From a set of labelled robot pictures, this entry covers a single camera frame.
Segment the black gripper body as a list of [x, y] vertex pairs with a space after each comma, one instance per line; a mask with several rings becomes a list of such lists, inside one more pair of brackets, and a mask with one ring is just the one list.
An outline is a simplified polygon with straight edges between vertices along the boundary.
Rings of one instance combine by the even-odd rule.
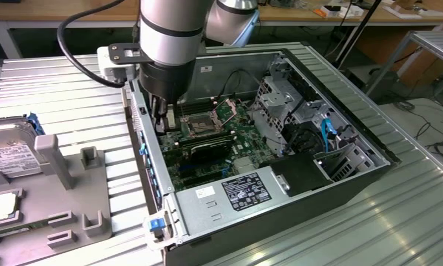
[[193, 77], [194, 60], [183, 65], [167, 66], [155, 62], [139, 65], [139, 83], [151, 95], [167, 104], [175, 104], [186, 93]]

